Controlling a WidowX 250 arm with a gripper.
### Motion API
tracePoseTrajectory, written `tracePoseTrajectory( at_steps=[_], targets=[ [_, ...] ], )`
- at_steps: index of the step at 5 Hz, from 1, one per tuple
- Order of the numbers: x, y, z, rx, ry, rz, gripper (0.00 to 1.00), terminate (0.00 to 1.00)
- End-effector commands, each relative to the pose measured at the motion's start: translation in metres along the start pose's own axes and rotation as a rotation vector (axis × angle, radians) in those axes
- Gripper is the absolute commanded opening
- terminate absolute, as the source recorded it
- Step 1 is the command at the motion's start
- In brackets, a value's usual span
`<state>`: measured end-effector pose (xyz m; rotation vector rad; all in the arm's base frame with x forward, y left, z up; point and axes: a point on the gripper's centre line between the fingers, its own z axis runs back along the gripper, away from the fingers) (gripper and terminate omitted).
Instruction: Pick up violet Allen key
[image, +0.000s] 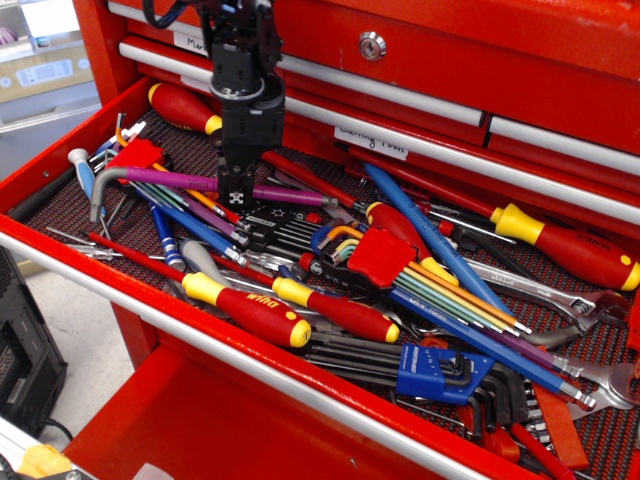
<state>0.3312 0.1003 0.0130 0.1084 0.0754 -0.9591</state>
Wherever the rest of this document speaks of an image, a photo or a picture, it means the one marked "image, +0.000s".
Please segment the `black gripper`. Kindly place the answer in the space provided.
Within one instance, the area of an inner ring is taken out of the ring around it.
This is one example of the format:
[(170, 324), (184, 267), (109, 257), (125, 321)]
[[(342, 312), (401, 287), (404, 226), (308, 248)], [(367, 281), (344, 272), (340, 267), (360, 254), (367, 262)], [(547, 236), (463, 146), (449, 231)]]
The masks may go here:
[(233, 209), (253, 204), (255, 164), (282, 145), (285, 84), (277, 74), (258, 80), (255, 91), (232, 89), (212, 79), (210, 90), (221, 101), (222, 157), (218, 161), (219, 201)]

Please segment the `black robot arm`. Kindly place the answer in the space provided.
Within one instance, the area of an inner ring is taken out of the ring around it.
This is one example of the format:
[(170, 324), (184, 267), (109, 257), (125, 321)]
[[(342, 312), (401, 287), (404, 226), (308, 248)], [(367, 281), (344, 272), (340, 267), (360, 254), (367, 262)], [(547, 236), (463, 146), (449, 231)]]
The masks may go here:
[(145, 1), (146, 21), (166, 29), (188, 8), (197, 10), (221, 103), (222, 127), (212, 137), (218, 155), (219, 201), (241, 211), (254, 203), (255, 168), (282, 145), (285, 84), (276, 72), (282, 41), (271, 1), (176, 1), (160, 16)]

